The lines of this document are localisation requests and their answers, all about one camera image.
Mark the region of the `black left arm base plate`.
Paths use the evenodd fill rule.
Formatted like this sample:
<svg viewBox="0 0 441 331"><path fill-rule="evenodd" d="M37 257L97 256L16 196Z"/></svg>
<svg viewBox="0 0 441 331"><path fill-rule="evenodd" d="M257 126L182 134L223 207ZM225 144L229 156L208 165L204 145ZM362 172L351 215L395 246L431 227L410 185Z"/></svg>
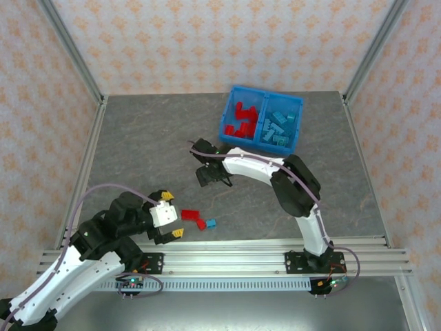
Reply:
<svg viewBox="0 0 441 331"><path fill-rule="evenodd" d="M124 272L152 275L162 274L165 255L161 252L143 252L125 258L116 257L117 261L124 265Z"/></svg>

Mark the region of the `aluminium cross rail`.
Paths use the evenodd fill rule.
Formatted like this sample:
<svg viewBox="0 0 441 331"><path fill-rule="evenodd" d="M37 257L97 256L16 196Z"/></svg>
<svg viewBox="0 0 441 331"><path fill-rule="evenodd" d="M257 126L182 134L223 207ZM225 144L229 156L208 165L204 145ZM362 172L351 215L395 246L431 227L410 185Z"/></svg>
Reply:
<svg viewBox="0 0 441 331"><path fill-rule="evenodd" d="M389 248L383 237L339 237L338 249L344 254L347 275L364 277L412 275L405 249ZM301 251L301 239L237 241L174 241L166 245L141 243L144 252L164 254L163 277L283 277L285 253Z"/></svg>

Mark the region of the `aluminium side rail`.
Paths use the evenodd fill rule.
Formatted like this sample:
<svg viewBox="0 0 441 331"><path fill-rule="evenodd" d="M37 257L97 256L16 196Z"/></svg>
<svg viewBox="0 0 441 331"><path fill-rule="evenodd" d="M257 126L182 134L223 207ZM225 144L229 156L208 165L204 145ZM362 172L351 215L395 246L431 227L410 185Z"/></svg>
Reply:
<svg viewBox="0 0 441 331"><path fill-rule="evenodd" d="M89 129L88 139L86 141L86 145L82 154L79 172L74 183L70 200L68 201L67 207L65 209L63 220L57 233L57 239L54 243L55 250L58 250L62 247L65 228L69 223L70 217L72 216L72 213L74 211L74 207L78 202L80 196L85 193L87 189L88 179L90 176L90 171L92 169L94 153L99 140L99 133L101 131L108 98L108 95L104 95L98 103L94 119Z"/></svg>
<svg viewBox="0 0 441 331"><path fill-rule="evenodd" d="M340 95L342 98L342 104L345 109L345 113L347 115L347 120L349 126L351 128L351 133L353 135L353 139L360 157L360 162L362 164L364 173L365 173L365 182L369 186L367 193L363 195L363 200L360 202L360 212L362 213L362 217L359 218L358 224L362 223L363 228L365 230L369 230L369 234L373 234L375 237L382 236L385 239L386 246L388 248L393 247L393 243L390 240L390 233L387 227L387 224L384 222L380 207L378 205L378 200L376 197L375 190L372 186L371 178L369 176L369 171L367 168L367 164L362 152L362 147L360 144L360 140L358 138L356 128L354 125L353 116L351 114L351 109L349 105L349 101L345 94Z"/></svg>

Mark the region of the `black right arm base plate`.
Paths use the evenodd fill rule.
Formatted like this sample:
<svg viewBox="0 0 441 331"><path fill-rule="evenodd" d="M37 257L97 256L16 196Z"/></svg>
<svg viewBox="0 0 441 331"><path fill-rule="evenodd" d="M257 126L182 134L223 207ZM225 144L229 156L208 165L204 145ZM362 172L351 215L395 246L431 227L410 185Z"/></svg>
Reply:
<svg viewBox="0 0 441 331"><path fill-rule="evenodd" d="M284 255L287 274L329 274L347 271L345 257L341 252L326 252L315 257L306 252L289 251Z"/></svg>

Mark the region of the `aluminium corner post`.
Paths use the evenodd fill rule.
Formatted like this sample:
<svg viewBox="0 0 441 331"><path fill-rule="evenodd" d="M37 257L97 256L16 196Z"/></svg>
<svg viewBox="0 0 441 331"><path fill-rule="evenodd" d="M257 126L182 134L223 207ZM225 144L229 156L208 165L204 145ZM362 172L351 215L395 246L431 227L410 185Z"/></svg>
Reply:
<svg viewBox="0 0 441 331"><path fill-rule="evenodd" d="M409 2L410 0L393 0L392 6L375 34L365 56L362 58L346 92L342 94L342 100L345 104L349 105L356 97L357 91L369 74L372 65L375 63L380 51L383 49L389 35L400 20Z"/></svg>
<svg viewBox="0 0 441 331"><path fill-rule="evenodd" d="M53 0L37 0L37 3L40 5L42 11L48 18L48 21L52 24L56 35L58 36L60 42L70 56L75 68L78 70L90 94L98 103L101 103L104 99L104 95L100 91L94 77L92 76L92 73L90 72L85 62L85 59L77 48L75 41L68 31Z"/></svg>

